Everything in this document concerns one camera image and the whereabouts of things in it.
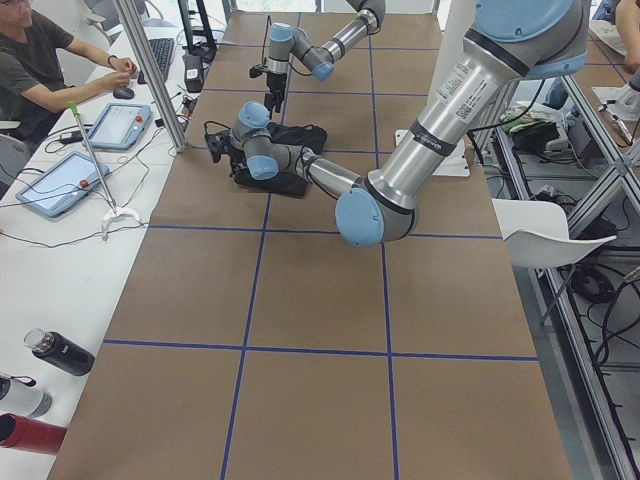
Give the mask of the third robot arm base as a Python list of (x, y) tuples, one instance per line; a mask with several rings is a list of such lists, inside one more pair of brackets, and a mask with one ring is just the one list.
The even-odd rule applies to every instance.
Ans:
[(621, 87), (593, 87), (603, 110), (624, 121), (639, 119), (639, 71)]

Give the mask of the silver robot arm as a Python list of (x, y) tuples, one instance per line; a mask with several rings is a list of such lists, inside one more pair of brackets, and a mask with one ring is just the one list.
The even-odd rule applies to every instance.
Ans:
[(291, 58), (323, 80), (348, 50), (381, 29), (383, 2), (357, 1), (353, 7), (355, 19), (319, 47), (305, 31), (273, 24), (268, 55), (253, 70), (268, 77), (270, 93), (263, 102), (247, 102), (230, 129), (205, 140), (213, 160), (229, 156), (247, 186), (281, 193), (290, 182), (317, 185), (335, 198), (336, 225), (344, 239), (369, 247), (413, 230), (419, 191), (506, 84), (560, 77), (583, 67), (589, 6), (584, 1), (477, 2), (460, 57), (388, 161), (365, 176), (307, 146), (277, 143), (270, 132)]
[(249, 70), (250, 78), (266, 75), (268, 92), (264, 106), (272, 115), (280, 113), (286, 95), (288, 73), (295, 57), (307, 70), (308, 76), (326, 80), (342, 59), (359, 41), (375, 35), (386, 15), (386, 2), (378, 0), (349, 1), (357, 15), (323, 45), (314, 45), (304, 29), (286, 23), (267, 21), (263, 38), (262, 61)]

